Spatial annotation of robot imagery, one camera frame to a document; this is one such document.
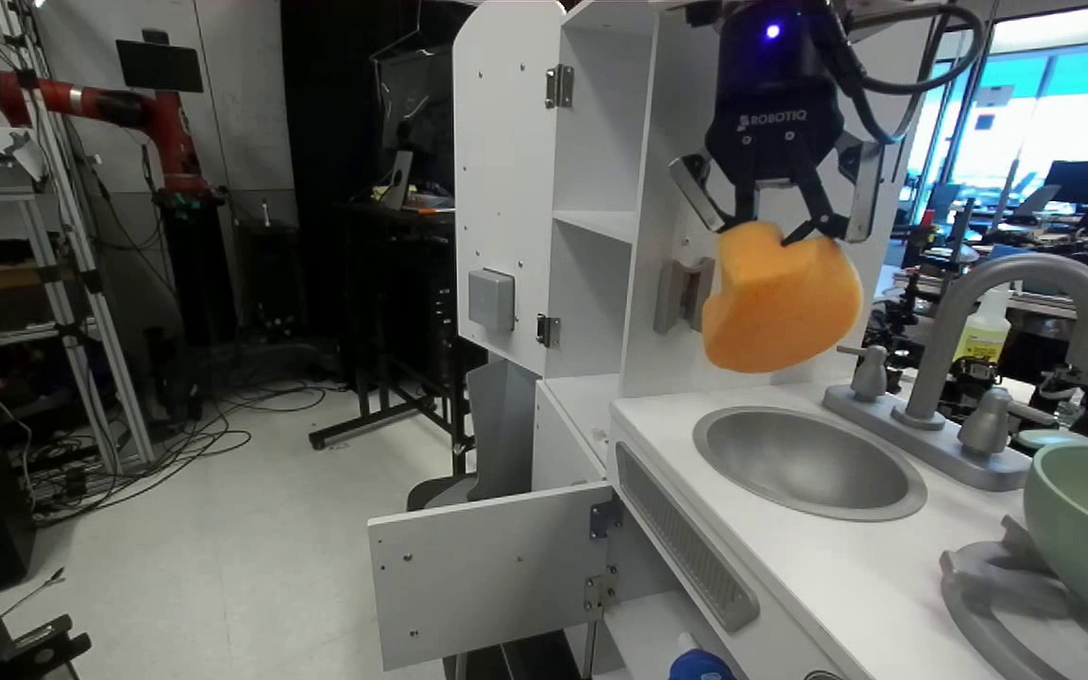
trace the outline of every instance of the sink basin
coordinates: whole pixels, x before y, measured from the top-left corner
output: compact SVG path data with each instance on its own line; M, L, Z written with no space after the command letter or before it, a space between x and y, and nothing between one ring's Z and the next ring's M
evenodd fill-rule
M829 415L713 413L694 426L694 447L743 493L817 517L898 520L927 503L918 469Z

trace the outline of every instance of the white cabinet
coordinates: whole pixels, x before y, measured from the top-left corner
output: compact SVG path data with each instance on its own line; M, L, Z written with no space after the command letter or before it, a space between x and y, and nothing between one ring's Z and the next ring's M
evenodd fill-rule
M493 0L455 47L462 338L545 377L621 374L654 20ZM470 315L479 271L514 279L510 328Z

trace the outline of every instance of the white shelf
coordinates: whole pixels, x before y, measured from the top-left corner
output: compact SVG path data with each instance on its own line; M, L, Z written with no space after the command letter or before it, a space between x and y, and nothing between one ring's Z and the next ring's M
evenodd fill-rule
M678 590L625 600L605 615L605 625L632 680L669 678L669 664L691 647L731 661L727 647L694 612L689 593Z
M634 243L634 212L554 212L554 223L566 223L574 231L588 231L612 243Z

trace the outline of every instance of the white panel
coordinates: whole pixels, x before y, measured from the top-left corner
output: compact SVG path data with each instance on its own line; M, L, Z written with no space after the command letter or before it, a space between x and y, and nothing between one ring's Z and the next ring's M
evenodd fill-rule
M588 483L369 520L385 670L588 620L587 578L608 576L588 506L608 500Z
M572 415L562 413L558 396L539 382L537 384L537 447L534 447L534 489L572 489L605 481L605 464L597 460L593 447L579 433Z
M545 73L554 66L558 5L486 0L455 47L459 88L459 279L462 338L545 374L537 318L547 315L554 114ZM470 271L514 275L516 326L470 320Z

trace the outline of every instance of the cabinet door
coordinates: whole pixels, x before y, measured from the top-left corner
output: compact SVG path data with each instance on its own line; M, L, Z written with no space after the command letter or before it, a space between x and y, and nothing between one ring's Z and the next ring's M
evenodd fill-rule
M486 0L455 42L462 338L534 374L545 374L537 318L547 315L554 165L545 81L558 24L558 5ZM514 279L510 334L470 318L477 271Z
M593 620L612 549L608 483L379 517L368 524L385 670Z

